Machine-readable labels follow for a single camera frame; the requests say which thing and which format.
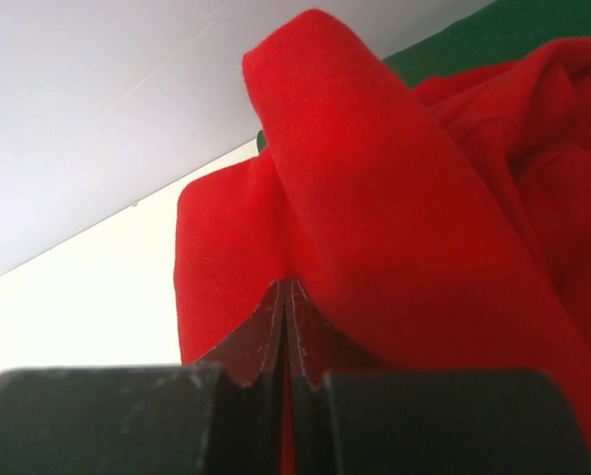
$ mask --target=green fabric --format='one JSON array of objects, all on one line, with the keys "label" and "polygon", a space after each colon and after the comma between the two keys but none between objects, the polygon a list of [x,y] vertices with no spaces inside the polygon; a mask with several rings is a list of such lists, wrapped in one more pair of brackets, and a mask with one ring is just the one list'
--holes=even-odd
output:
[{"label": "green fabric", "polygon": [[[410,86],[431,76],[519,59],[557,38],[591,35],[591,0],[496,0],[383,59]],[[257,149],[266,146],[257,134]]]}]

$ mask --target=red towel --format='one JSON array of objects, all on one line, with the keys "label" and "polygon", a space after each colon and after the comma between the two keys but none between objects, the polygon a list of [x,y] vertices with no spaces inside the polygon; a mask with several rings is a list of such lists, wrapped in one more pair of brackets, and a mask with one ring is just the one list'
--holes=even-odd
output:
[{"label": "red towel", "polygon": [[410,90],[310,11],[244,75],[268,149],[180,198],[183,361],[296,275],[398,368],[546,372],[591,445],[591,38]]}]

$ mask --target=white surface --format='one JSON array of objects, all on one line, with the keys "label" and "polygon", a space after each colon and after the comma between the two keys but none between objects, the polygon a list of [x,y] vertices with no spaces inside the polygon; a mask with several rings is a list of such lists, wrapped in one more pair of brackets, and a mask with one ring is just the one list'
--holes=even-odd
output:
[{"label": "white surface", "polygon": [[241,58],[306,8],[380,54],[489,0],[0,0],[0,275],[258,129]]},{"label": "white surface", "polygon": [[184,186],[250,142],[0,277],[0,372],[180,362],[172,272]]}]

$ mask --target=red fabric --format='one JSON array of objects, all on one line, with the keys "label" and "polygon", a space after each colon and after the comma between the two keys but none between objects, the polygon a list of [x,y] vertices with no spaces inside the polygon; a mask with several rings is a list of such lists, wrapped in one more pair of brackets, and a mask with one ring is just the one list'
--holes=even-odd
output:
[{"label": "red fabric", "polygon": [[591,38],[412,91],[310,11],[244,75],[269,147],[182,193],[183,360],[297,275],[399,368],[546,372],[591,445]]}]

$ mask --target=black object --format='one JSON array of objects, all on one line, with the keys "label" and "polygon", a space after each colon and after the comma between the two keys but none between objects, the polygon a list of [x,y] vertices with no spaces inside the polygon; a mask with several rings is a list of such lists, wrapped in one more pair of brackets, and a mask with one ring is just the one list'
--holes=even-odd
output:
[{"label": "black object", "polygon": [[285,361],[300,474],[591,474],[542,375],[391,371],[289,281],[189,366],[0,376],[0,475],[279,473]]}]

